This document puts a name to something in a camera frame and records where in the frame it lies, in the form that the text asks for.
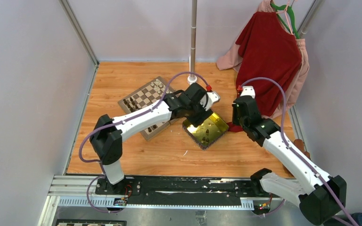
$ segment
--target clothes hanger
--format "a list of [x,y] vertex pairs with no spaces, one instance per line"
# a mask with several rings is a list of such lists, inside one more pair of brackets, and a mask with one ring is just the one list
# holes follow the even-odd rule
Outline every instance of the clothes hanger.
[[[289,15],[289,18],[291,19],[291,26],[292,26],[292,32],[295,35],[297,39],[300,39],[299,34],[297,33],[296,27],[295,27],[295,14],[291,7],[289,7],[289,1],[286,5],[283,6],[276,6],[273,2],[270,3],[271,7],[275,10],[281,10],[283,12],[286,12],[285,14]],[[291,32],[290,29],[288,29],[288,26],[285,24],[285,22],[282,20],[282,18],[278,15],[278,19],[282,22],[282,24],[287,28],[289,32]]]

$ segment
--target pink hanger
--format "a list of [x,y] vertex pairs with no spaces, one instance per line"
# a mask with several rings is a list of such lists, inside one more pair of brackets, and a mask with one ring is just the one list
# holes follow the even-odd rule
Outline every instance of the pink hanger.
[[284,11],[277,12],[277,14],[285,13],[285,18],[287,19],[287,24],[288,24],[289,30],[291,31],[291,34],[293,34],[292,27],[291,27],[291,23],[289,22],[288,14],[287,14],[287,9],[288,9],[288,7],[289,7],[289,3],[290,3],[290,0],[288,0],[287,6],[285,7]]

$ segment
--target red shirt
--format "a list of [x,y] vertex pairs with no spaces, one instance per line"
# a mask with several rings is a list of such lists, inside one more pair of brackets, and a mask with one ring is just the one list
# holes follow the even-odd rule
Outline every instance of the red shirt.
[[[302,56],[295,36],[280,25],[276,13],[256,12],[236,44],[243,57],[236,87],[248,79],[267,77],[275,80],[286,91],[300,68]],[[269,81],[253,81],[256,101],[262,115],[271,116],[282,101],[280,90]]]

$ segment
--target wooden tabletop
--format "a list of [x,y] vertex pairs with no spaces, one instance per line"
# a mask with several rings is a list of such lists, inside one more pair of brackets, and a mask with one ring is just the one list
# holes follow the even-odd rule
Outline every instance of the wooden tabletop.
[[[187,70],[188,63],[100,63],[67,173],[101,173],[97,163],[84,163],[78,158],[78,149],[101,115],[124,115],[118,100],[157,76],[169,81],[176,73]],[[196,71],[221,97],[221,101],[213,106],[213,111],[226,122],[231,121],[237,73],[233,70],[219,71],[214,63],[197,63]],[[185,90],[188,87],[187,75],[175,79],[171,86]],[[149,141],[140,133],[125,141],[120,159],[125,175],[249,177],[262,168],[269,168],[281,177],[292,177],[270,152],[251,141],[246,133],[227,132],[202,151],[183,131],[182,121],[178,120]],[[275,121],[280,124],[280,117]],[[288,116],[285,132],[294,140]],[[84,146],[82,155],[85,159],[97,158],[89,142]]]

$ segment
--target robotic arm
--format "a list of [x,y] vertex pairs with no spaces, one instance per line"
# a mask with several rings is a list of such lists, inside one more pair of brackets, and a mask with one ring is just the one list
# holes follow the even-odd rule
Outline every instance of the robotic arm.
[[[102,162],[109,183],[115,185],[124,179],[124,173],[120,165],[120,157],[123,154],[122,145],[132,135],[153,126],[159,122],[167,122],[172,119],[186,117],[195,127],[201,125],[213,111],[210,110],[220,97],[214,91],[206,91],[197,83],[192,83],[181,93],[166,94],[163,101],[156,106],[157,102],[143,109],[139,109],[127,115],[109,118],[107,114],[102,115],[95,129],[108,125],[114,121],[122,121],[107,129],[103,129],[90,137],[90,142]],[[125,119],[135,117],[147,109],[150,112],[125,122]]]
[[254,99],[255,91],[251,86],[243,87],[233,107],[233,124],[240,125],[247,136],[260,146],[270,151],[295,176],[299,183],[281,178],[269,169],[262,169],[251,176],[257,195],[265,192],[276,194],[298,206],[303,215],[313,224],[320,225],[325,220],[341,211],[335,199],[330,195],[325,185],[319,179],[321,175],[331,187],[339,200],[345,206],[346,182],[340,176],[332,177],[320,169],[304,154],[298,152],[318,174],[298,158],[290,148],[298,150],[287,139],[287,144],[281,137],[280,127],[271,119],[262,119]]

